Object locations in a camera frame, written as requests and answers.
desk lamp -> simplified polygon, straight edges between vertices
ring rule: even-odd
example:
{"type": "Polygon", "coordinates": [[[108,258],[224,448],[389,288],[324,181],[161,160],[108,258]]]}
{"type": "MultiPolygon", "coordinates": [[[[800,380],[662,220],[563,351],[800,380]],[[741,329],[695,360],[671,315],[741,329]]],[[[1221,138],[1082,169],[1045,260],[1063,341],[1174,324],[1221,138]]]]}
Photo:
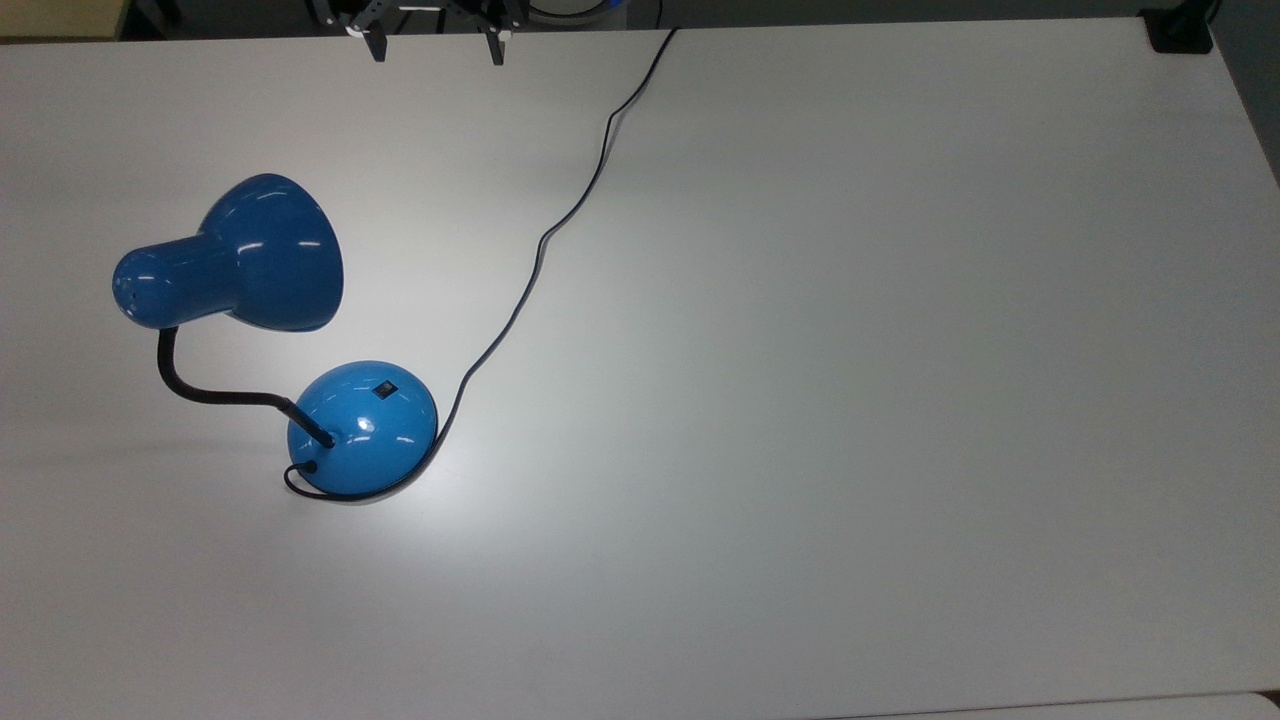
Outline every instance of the desk lamp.
{"type": "Polygon", "coordinates": [[[156,359],[169,389],[195,402],[275,407],[291,420],[291,470],[329,498],[360,500],[410,479],[435,443],[435,401],[408,370],[371,360],[342,365],[294,405],[262,392],[200,389],[174,368],[182,323],[225,313],[271,331],[315,331],[338,311],[342,286],[342,252],[324,211],[273,174],[233,187],[196,234],[129,252],[111,282],[120,310],[160,331],[156,359]]]}

lamp base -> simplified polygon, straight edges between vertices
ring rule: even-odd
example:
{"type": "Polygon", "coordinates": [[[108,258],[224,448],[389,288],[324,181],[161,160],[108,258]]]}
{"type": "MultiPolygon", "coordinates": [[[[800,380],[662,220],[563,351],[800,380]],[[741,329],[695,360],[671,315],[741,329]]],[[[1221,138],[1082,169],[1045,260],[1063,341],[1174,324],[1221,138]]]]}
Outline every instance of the lamp base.
{"type": "Polygon", "coordinates": [[[408,370],[365,360],[349,363],[316,378],[297,402],[329,432],[325,448],[296,424],[289,424],[289,457],[315,461],[302,477],[319,491],[335,496],[367,496],[404,480],[435,443],[435,398],[408,370]]]}

table surface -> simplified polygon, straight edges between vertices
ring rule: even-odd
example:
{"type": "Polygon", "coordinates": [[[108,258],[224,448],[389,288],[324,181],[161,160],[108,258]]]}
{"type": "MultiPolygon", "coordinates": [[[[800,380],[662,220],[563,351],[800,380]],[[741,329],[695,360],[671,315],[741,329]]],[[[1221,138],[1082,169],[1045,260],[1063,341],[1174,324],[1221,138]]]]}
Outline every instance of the table surface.
{"type": "Polygon", "coordinates": [[[820,717],[1280,685],[1280,191],[1134,19],[684,31],[433,466],[288,495],[109,292],[260,172],[447,407],[660,33],[0,47],[0,715],[820,717]]]}
{"type": "Polygon", "coordinates": [[[1262,696],[1226,694],[929,712],[911,717],[919,720],[1276,720],[1280,719],[1280,708],[1262,696]]]}

lamp shade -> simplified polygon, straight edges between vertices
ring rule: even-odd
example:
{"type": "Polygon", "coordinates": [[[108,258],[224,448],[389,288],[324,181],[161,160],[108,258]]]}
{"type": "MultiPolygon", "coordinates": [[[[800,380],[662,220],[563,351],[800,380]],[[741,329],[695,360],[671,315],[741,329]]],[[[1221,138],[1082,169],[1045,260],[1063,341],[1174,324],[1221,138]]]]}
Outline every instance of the lamp shade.
{"type": "Polygon", "coordinates": [[[273,331],[314,331],[342,302],[342,252],[320,205],[296,182],[262,174],[224,195],[196,234],[141,247],[111,290],[140,325],[163,329],[228,313],[273,331]]]}

black flexible arm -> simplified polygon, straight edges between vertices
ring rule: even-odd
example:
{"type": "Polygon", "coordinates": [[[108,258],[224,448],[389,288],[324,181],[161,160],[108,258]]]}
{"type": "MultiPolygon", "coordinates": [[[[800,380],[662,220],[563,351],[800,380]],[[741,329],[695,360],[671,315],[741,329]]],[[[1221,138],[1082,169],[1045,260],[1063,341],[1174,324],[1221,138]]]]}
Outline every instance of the black flexible arm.
{"type": "Polygon", "coordinates": [[[160,346],[156,348],[156,365],[160,366],[160,377],[169,389],[192,402],[205,405],[270,405],[293,420],[308,436],[325,447],[333,447],[333,436],[317,425],[306,413],[288,397],[271,395],[269,392],[220,392],[212,389],[200,389],[183,382],[178,377],[178,370],[173,366],[173,348],[178,340],[178,328],[165,328],[160,331],[160,346]]]}

